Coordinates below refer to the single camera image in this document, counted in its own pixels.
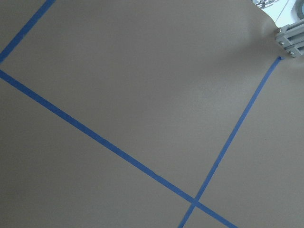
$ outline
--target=metal clamp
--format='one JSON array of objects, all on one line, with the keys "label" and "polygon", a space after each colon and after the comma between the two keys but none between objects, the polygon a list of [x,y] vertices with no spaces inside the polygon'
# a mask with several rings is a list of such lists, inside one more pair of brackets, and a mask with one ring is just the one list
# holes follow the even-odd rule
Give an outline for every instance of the metal clamp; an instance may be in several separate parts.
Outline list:
[{"label": "metal clamp", "polygon": [[304,19],[279,28],[275,40],[292,57],[304,55]]}]

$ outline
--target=blue tape line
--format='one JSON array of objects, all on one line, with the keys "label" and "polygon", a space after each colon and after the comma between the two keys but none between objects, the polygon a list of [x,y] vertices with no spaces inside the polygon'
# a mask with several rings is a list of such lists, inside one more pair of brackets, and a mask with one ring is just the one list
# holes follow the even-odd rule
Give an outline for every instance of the blue tape line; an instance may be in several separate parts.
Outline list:
[{"label": "blue tape line", "polygon": [[213,174],[215,173],[219,163],[222,161],[227,149],[229,148],[232,140],[234,139],[234,137],[236,136],[240,126],[242,125],[244,119],[246,118],[247,114],[249,113],[253,103],[255,102],[255,100],[257,99],[257,96],[259,95],[259,93],[261,92],[263,86],[265,85],[267,79],[269,78],[269,76],[271,75],[271,73],[274,71],[275,67],[279,64],[279,62],[281,60],[283,60],[283,57],[278,57],[273,64],[271,65],[271,67],[267,70],[265,76],[263,77],[262,81],[260,82],[260,84],[258,85],[256,91],[254,92],[254,94],[252,95],[250,101],[248,102],[246,108],[244,109],[241,117],[239,118],[237,124],[235,125],[234,129],[232,130],[230,136],[228,137],[225,145],[223,146],[223,149],[221,150],[221,152],[219,153],[217,159],[215,160],[211,170],[209,171],[205,181],[203,182],[202,186],[199,189],[198,194],[196,195],[196,197],[194,198],[194,201],[192,202],[192,204],[190,205],[189,209],[187,210],[186,214],[184,215],[182,221],[180,222],[180,225],[178,226],[179,228],[182,228],[187,220],[189,219],[191,213],[193,212],[194,208],[195,208],[195,204],[196,202],[199,201],[199,199],[201,198],[202,194],[204,193],[206,187],[208,186]]},{"label": "blue tape line", "polygon": [[225,218],[221,217],[219,214],[217,214],[216,212],[212,211],[211,209],[207,208],[205,205],[197,202],[195,204],[195,206],[199,209],[201,209],[202,211],[204,211],[206,214],[212,216],[214,219],[216,219],[217,221],[221,222],[222,224],[226,225],[229,228],[238,228],[236,225],[232,224],[231,222],[229,222],[228,220],[226,220]]},{"label": "blue tape line", "polygon": [[53,5],[55,0],[46,0],[45,3],[38,9],[38,11],[31,17],[31,19],[23,26],[23,28],[17,33],[17,35],[11,40],[11,42],[0,53],[0,63],[2,63],[7,56],[13,51],[13,49],[20,43],[25,35],[34,27],[37,21],[46,13],[46,11]]},{"label": "blue tape line", "polygon": [[[128,155],[127,153],[125,153],[124,151],[122,151],[121,149],[119,149],[118,147],[116,147],[115,145],[113,145],[112,143],[110,143],[109,141],[107,141],[106,139],[104,139],[103,137],[101,137],[100,135],[98,135],[97,133],[93,132],[91,129],[89,129],[88,127],[84,126],[82,123],[80,123],[79,121],[77,121],[73,117],[69,116],[67,113],[65,113],[61,109],[57,108],[52,103],[50,103],[49,101],[47,101],[43,97],[39,96],[34,91],[30,90],[25,85],[23,85],[22,83],[18,82],[17,80],[15,80],[11,76],[9,76],[5,72],[3,72],[2,70],[0,70],[0,78],[2,78],[4,81],[6,81],[10,85],[12,85],[16,89],[18,89],[19,91],[23,92],[25,95],[29,96],[33,100],[37,101],[39,104],[41,104],[42,106],[44,106],[45,108],[47,108],[48,110],[50,110],[51,112],[53,112],[54,114],[58,115],[60,118],[62,118],[63,120],[67,121],[68,123],[70,123],[71,125],[73,125],[75,128],[79,129],[80,131],[82,131],[83,133],[85,133],[86,135],[88,135],[89,137],[91,137],[92,139],[94,139],[95,141],[97,141],[98,143],[100,143],[101,145],[103,145],[104,147],[106,147],[109,150],[111,150],[112,152],[116,153],[118,156],[120,156],[121,158],[123,158],[124,160],[126,160],[127,162],[129,162],[130,164],[132,164],[133,166],[135,166],[136,168],[140,169],[141,171],[143,171],[144,173],[146,173],[148,176],[152,177],[154,180],[156,180],[157,182],[159,182],[163,186],[167,187],[168,189],[170,189],[171,191],[173,191],[177,195],[181,196],[186,201],[188,201],[190,203],[192,203],[194,201],[193,197],[191,197],[187,193],[183,192],[181,189],[179,189],[178,187],[174,186],[173,184],[171,184],[170,182],[168,182],[163,177],[155,174],[152,170],[150,170],[145,165],[141,164],[135,158],[131,157],[130,155]],[[200,208],[202,211],[206,212],[207,214],[211,215],[215,219],[217,219],[220,222],[222,222],[223,224],[231,224],[226,219],[224,219],[223,217],[221,217],[220,215],[218,215],[216,212],[210,210],[208,207],[206,207],[205,205],[201,204],[200,202],[196,202],[195,205],[198,208]]]}]

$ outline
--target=gray metal bracket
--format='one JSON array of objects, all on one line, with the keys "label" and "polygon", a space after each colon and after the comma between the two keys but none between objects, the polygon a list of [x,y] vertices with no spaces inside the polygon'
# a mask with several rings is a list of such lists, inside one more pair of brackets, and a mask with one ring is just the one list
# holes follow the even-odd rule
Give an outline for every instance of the gray metal bracket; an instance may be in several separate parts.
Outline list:
[{"label": "gray metal bracket", "polygon": [[304,55],[304,19],[279,28],[275,40],[292,57]]}]

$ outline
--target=blue painter's tape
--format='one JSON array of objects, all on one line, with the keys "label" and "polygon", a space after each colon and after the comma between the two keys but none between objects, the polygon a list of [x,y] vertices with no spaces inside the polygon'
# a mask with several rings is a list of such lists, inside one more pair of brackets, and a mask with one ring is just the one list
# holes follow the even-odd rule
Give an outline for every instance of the blue painter's tape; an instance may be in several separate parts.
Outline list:
[{"label": "blue painter's tape", "polygon": [[228,150],[232,140],[234,139],[234,137],[236,136],[239,128],[241,127],[244,119],[246,118],[247,114],[249,113],[253,103],[255,102],[255,100],[257,99],[257,96],[259,95],[259,93],[261,92],[263,86],[265,85],[267,79],[269,78],[269,76],[271,75],[271,73],[274,71],[275,67],[280,63],[281,60],[283,60],[283,57],[278,57],[273,64],[270,66],[270,68],[267,70],[265,76],[263,77],[262,81],[260,82],[260,84],[258,85],[256,91],[253,93],[251,99],[249,100],[246,108],[244,109],[241,117],[239,118],[237,124],[235,125],[234,129],[232,130],[230,136],[228,137],[226,143],[223,146],[223,149],[221,150],[221,152],[219,153],[217,159],[215,160],[213,166],[211,167],[211,170],[209,171],[205,181],[203,182],[201,188],[199,189],[198,194],[196,195],[196,197],[194,198],[194,201],[192,202],[192,204],[190,205],[190,207],[188,208],[187,212],[185,213],[182,221],[179,224],[179,228],[182,228],[187,220],[189,219],[191,213],[193,212],[196,203],[199,201],[199,199],[201,198],[202,194],[204,193],[206,187],[208,186],[212,176],[214,175],[219,163],[222,161],[226,151]]},{"label": "blue painter's tape", "polygon": [[222,224],[226,225],[229,228],[238,228],[236,225],[232,224],[231,222],[229,222],[228,220],[226,220],[225,218],[221,217],[219,214],[215,213],[214,211],[212,211],[211,209],[207,208],[205,205],[197,202],[196,204],[194,203],[194,205],[201,209],[202,211],[204,211],[206,214],[210,215],[211,217],[213,217],[214,219],[216,219],[217,221],[221,222]]},{"label": "blue painter's tape", "polygon": [[[30,90],[25,85],[18,82],[17,80],[15,80],[11,76],[9,76],[5,72],[3,72],[2,70],[0,70],[0,78],[2,78],[4,81],[6,81],[10,85],[12,85],[16,89],[18,89],[19,91],[23,92],[25,95],[27,95],[30,98],[32,98],[33,100],[35,100],[36,102],[38,102],[39,104],[41,104],[42,106],[44,106],[45,108],[47,108],[48,110],[53,112],[54,114],[58,115],[60,118],[67,121],[68,123],[73,125],[75,128],[79,129],[80,131],[82,131],[83,133],[85,133],[86,135],[88,135],[89,137],[91,137],[92,139],[94,139],[95,141],[97,141],[98,143],[103,145],[104,147],[106,147],[109,150],[111,150],[112,152],[116,153],[118,156],[120,156],[121,158],[123,158],[124,160],[126,160],[127,162],[129,162],[130,164],[135,166],[136,168],[140,169],[141,171],[146,173],[148,176],[152,177],[154,180],[156,180],[163,186],[167,187],[168,189],[170,189],[171,191],[173,191],[180,197],[184,198],[186,201],[188,201],[190,203],[192,203],[194,201],[193,197],[191,197],[187,193],[183,192],[181,189],[179,189],[175,185],[171,184],[169,181],[167,181],[163,177],[155,174],[151,169],[149,169],[145,165],[141,164],[135,158],[131,157],[130,155],[128,155],[127,153],[125,153],[124,151],[122,151],[121,149],[119,149],[118,147],[116,147],[115,145],[113,145],[112,143],[110,143],[109,141],[107,141],[106,139],[104,139],[103,137],[98,135],[97,133],[93,132],[91,129],[89,129],[88,127],[86,127],[85,125],[83,125],[82,123],[80,123],[79,121],[74,119],[73,117],[69,116],[67,113],[65,113],[61,109],[57,108],[52,103],[50,103],[43,97],[39,96],[34,91]],[[221,220],[219,220],[219,221],[221,221],[223,224],[231,224],[226,219],[224,219],[223,217],[221,217],[220,215],[218,215],[216,212],[212,211],[211,209],[207,208],[205,205],[201,204],[200,202],[196,202],[195,206],[198,207],[199,209],[201,209],[202,211],[206,212],[207,214],[211,215],[212,217],[214,217],[217,220],[219,220],[219,218],[220,218]]]},{"label": "blue painter's tape", "polygon": [[2,63],[7,56],[14,50],[14,48],[21,42],[25,35],[34,27],[38,20],[47,12],[53,5],[55,0],[46,0],[45,3],[38,9],[38,11],[31,17],[31,19],[23,26],[17,35],[0,53],[0,63]]}]

